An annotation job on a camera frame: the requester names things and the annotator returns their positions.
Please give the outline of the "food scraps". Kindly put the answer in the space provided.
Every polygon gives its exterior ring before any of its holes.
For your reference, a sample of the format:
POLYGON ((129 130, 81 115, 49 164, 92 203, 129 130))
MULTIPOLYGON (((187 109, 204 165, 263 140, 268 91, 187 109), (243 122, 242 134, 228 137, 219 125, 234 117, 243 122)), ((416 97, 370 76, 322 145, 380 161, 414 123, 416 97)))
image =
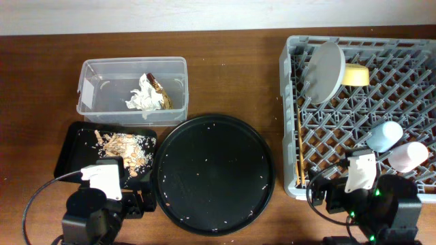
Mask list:
POLYGON ((145 174, 151 168, 156 138, 128 133, 103 133, 94 130, 97 140, 94 148, 100 157, 122 157, 128 178, 145 174))

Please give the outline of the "blue cup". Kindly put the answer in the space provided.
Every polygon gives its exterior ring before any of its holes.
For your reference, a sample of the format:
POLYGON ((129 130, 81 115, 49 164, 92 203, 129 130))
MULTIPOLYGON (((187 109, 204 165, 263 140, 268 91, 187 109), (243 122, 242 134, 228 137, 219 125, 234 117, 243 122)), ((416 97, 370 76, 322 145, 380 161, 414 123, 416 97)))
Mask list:
POLYGON ((375 152, 386 152, 403 136, 403 128, 399 123, 386 121, 372 128, 371 136, 366 140, 367 146, 375 152))

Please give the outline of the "pink cup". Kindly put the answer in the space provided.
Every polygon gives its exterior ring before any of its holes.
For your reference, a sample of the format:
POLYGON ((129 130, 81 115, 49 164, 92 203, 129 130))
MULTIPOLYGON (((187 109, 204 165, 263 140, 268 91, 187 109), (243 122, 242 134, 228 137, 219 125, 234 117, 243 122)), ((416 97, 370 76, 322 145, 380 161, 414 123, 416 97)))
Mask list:
POLYGON ((388 162, 392 168, 401 173, 407 173, 425 162, 429 150, 420 142, 409 142, 392 150, 388 162))

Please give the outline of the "round black tray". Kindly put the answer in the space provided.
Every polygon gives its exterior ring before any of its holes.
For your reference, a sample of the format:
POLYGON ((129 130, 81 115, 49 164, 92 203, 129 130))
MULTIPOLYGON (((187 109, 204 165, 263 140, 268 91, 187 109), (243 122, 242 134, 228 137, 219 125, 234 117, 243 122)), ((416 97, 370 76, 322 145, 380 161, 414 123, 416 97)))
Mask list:
POLYGON ((223 236, 264 211, 275 176, 272 152, 251 125, 206 114, 170 132, 157 150, 151 182, 173 223, 198 235, 223 236))

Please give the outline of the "wooden chopstick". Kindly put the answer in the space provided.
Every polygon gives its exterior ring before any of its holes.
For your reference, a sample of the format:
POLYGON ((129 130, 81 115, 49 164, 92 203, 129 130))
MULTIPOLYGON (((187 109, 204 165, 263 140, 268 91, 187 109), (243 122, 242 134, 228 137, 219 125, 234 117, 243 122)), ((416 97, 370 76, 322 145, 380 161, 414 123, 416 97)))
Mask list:
POLYGON ((304 154, 303 154, 303 148, 302 148, 302 138, 301 134, 298 133, 298 143, 300 148, 299 158, 300 158, 300 179, 301 179, 301 185, 306 186, 305 181, 305 167, 304 167, 304 154))
POLYGON ((300 123, 300 110, 297 108, 297 130, 298 130, 298 147, 299 147, 299 170, 300 170, 300 180, 301 187, 305 187, 305 173, 303 167, 303 152, 302 152, 302 138, 301 138, 301 123, 300 123))

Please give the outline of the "brown snack wrapper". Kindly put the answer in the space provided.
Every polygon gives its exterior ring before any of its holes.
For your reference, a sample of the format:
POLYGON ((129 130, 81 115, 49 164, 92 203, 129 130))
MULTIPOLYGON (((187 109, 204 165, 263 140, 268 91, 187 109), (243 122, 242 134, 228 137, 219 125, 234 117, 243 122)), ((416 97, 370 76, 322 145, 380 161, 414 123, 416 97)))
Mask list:
POLYGON ((172 100, 169 98, 167 92, 164 90, 163 86, 158 83, 157 79, 152 73, 146 74, 146 78, 150 85, 155 89, 156 93, 160 95, 159 104, 162 110, 171 110, 173 108, 172 100))

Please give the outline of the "white tissue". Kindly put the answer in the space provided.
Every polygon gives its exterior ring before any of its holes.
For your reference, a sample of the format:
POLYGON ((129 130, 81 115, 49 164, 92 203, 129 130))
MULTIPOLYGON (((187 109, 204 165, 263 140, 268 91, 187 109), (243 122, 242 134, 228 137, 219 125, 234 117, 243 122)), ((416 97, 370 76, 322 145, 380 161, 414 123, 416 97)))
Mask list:
POLYGON ((139 89, 131 91, 133 95, 129 101, 126 101, 128 109, 142 110, 143 112, 161 110, 159 104, 160 95, 158 95, 155 89, 150 85, 144 73, 139 78, 139 89))

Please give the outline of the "yellow bowl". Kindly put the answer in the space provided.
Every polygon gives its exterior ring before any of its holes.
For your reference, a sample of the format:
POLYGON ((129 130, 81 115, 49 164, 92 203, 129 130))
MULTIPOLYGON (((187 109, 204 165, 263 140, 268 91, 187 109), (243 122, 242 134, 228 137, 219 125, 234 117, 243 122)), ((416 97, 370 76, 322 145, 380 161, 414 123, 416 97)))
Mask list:
POLYGON ((341 82, 342 85, 368 86, 369 82, 369 69, 367 67, 349 63, 345 65, 345 73, 341 82))

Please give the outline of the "grey plate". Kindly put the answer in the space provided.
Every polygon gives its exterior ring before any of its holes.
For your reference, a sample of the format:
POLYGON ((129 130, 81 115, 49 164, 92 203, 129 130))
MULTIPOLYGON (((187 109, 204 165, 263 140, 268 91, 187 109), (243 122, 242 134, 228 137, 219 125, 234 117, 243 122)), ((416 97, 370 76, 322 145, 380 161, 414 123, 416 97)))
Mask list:
POLYGON ((338 91, 345 74, 345 56, 333 42, 323 43, 312 55, 305 82, 309 87, 305 97, 312 104, 330 101, 338 91))

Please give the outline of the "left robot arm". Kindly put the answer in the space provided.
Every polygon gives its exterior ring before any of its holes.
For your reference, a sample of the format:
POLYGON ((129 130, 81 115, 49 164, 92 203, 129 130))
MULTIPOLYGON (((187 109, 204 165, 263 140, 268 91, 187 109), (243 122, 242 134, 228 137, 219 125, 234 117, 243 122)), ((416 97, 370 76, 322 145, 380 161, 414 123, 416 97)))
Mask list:
POLYGON ((113 244, 125 219, 141 219, 153 212, 151 173, 139 181, 139 190, 123 192, 119 201, 106 197, 103 191, 80 187, 67 200, 62 219, 62 244, 113 244))

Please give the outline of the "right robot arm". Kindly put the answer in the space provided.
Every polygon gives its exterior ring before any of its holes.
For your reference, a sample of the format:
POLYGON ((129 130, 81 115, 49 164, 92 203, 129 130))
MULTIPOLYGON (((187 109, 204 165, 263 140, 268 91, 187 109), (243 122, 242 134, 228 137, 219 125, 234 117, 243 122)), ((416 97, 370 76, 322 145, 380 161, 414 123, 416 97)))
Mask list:
POLYGON ((367 244, 411 244, 416 239, 422 202, 416 185, 401 176, 383 175, 369 189, 347 189, 347 178, 328 180, 312 175, 307 201, 312 210, 323 202, 329 214, 345 212, 344 222, 319 214, 323 219, 347 229, 346 236, 324 237, 322 244, 358 244, 351 228, 357 227, 367 244))

